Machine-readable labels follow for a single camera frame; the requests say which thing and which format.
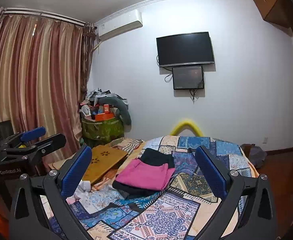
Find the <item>pink pants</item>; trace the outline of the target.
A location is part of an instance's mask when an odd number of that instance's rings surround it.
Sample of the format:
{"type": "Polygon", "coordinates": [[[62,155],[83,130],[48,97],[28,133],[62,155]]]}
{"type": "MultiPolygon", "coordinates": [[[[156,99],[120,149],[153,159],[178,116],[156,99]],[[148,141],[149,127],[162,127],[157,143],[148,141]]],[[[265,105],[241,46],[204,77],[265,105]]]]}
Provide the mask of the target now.
{"type": "Polygon", "coordinates": [[[174,172],[175,168],[169,168],[168,163],[152,166],[139,159],[133,159],[116,176],[115,181],[140,189],[161,191],[168,185],[174,172]]]}

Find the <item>blue patchwork bedspread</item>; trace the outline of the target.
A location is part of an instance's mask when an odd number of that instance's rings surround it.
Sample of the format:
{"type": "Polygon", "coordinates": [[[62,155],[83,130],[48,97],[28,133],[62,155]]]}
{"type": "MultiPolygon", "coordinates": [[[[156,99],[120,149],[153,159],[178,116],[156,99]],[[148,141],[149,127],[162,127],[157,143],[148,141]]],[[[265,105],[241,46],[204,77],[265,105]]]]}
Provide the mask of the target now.
{"type": "Polygon", "coordinates": [[[151,148],[172,154],[175,172],[167,187],[148,197],[125,199],[106,176],[90,192],[68,204],[93,239],[193,239],[221,203],[198,167],[193,150],[205,146],[228,169],[245,177],[257,171],[234,143],[209,137],[159,137],[140,144],[119,168],[151,148]]]}

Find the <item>striped red gold curtain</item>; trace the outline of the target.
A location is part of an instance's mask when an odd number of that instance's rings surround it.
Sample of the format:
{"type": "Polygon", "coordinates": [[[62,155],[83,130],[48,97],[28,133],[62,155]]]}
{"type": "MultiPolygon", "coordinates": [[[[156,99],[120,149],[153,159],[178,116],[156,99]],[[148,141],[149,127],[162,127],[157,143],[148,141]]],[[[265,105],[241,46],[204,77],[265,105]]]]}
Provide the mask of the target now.
{"type": "Polygon", "coordinates": [[[66,159],[80,147],[80,103],[87,94],[95,28],[0,8],[0,121],[15,132],[44,127],[66,145],[43,158],[66,159]]]}

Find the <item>grey stuffed toy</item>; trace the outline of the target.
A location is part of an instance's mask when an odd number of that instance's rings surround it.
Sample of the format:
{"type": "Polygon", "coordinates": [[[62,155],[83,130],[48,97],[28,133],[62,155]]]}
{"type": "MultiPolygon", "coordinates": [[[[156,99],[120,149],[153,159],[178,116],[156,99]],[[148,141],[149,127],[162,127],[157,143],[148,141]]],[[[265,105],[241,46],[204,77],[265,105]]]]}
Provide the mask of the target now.
{"type": "Polygon", "coordinates": [[[97,99],[97,103],[100,105],[105,105],[109,104],[117,109],[116,111],[116,116],[121,118],[122,122],[127,125],[131,126],[131,116],[128,110],[127,105],[123,102],[123,100],[120,100],[119,98],[116,97],[110,97],[110,96],[105,96],[102,98],[97,99]]]}

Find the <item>dark teal folded garment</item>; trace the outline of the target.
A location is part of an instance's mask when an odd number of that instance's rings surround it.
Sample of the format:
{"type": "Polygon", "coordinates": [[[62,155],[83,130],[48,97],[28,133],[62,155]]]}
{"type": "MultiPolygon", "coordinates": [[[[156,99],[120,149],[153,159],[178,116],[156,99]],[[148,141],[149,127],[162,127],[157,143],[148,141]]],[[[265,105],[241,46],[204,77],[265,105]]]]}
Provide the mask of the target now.
{"type": "Polygon", "coordinates": [[[115,176],[112,187],[125,199],[148,197],[163,191],[174,172],[172,154],[147,148],[115,176]]]}

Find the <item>yellow pool noodle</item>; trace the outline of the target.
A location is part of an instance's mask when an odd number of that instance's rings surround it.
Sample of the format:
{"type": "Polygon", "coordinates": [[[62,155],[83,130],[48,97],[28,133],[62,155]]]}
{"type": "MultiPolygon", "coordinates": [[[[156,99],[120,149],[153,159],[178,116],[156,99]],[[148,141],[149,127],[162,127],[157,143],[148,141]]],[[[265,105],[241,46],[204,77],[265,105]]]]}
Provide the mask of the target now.
{"type": "Polygon", "coordinates": [[[170,132],[171,136],[178,136],[185,129],[190,130],[196,137],[203,137],[202,130],[191,119],[184,119],[180,121],[170,132]]]}

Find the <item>white air conditioner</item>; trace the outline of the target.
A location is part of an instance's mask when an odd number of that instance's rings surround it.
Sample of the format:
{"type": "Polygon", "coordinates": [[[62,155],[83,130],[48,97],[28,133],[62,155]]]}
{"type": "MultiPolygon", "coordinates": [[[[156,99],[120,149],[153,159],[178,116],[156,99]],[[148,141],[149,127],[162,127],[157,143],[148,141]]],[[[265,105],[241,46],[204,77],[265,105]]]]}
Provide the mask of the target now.
{"type": "Polygon", "coordinates": [[[106,41],[143,26],[142,14],[136,9],[98,25],[100,41],[106,41]]]}

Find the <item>small black wall monitor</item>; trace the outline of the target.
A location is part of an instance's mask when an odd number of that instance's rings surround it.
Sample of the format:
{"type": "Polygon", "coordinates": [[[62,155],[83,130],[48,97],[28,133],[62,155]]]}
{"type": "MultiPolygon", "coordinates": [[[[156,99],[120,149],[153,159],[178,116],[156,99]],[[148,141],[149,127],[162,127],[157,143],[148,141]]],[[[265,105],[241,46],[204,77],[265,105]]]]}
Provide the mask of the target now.
{"type": "Polygon", "coordinates": [[[202,66],[174,67],[172,75],[174,90],[204,89],[202,66]]]}

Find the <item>wall mounted black television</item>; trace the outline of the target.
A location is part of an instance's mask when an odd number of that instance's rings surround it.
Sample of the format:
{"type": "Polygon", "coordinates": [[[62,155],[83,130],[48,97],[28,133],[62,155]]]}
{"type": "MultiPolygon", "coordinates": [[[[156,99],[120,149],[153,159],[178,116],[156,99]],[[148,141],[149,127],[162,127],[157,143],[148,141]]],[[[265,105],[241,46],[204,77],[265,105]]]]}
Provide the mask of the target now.
{"type": "Polygon", "coordinates": [[[158,37],[157,56],[160,67],[214,64],[214,53],[208,32],[158,37]]]}

